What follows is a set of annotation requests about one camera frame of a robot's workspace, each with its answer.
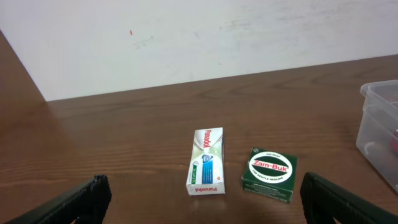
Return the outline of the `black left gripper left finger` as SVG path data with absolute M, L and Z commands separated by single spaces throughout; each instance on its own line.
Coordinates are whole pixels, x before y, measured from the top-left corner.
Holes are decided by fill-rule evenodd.
M 8 221 L 8 224 L 98 223 L 101 224 L 112 193 L 106 175 L 64 192 L 44 204 Z

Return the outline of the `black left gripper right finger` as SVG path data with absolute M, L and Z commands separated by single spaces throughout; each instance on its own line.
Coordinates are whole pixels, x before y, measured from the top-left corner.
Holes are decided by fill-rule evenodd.
M 397 216 L 358 197 L 322 176 L 307 172 L 300 196 L 309 224 L 397 224 Z

